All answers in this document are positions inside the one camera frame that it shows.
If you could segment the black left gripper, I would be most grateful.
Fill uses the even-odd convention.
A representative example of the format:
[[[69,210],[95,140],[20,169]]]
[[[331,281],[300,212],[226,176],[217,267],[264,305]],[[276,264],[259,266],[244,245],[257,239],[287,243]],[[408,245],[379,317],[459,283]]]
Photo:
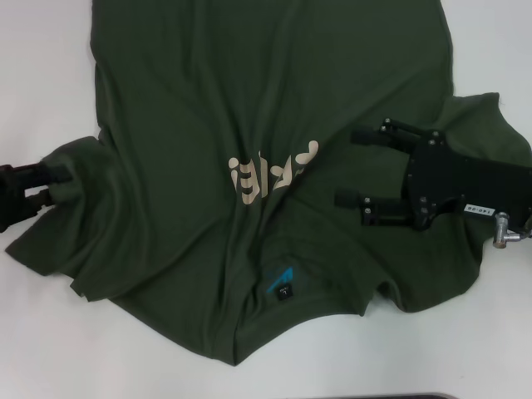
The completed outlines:
[[[1,232],[55,204],[48,185],[66,183],[72,176],[63,165],[38,163],[1,166]]]

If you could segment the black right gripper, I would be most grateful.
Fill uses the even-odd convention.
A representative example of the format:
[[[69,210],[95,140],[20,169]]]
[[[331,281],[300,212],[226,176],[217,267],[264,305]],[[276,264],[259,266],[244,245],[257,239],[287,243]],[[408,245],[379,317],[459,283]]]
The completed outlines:
[[[492,218],[508,214],[509,229],[527,231],[531,217],[531,168],[455,152],[439,131],[385,118],[376,129],[357,127],[351,142],[410,153],[403,194],[384,198],[337,190],[334,204],[358,210],[367,227],[428,229],[444,213]]]

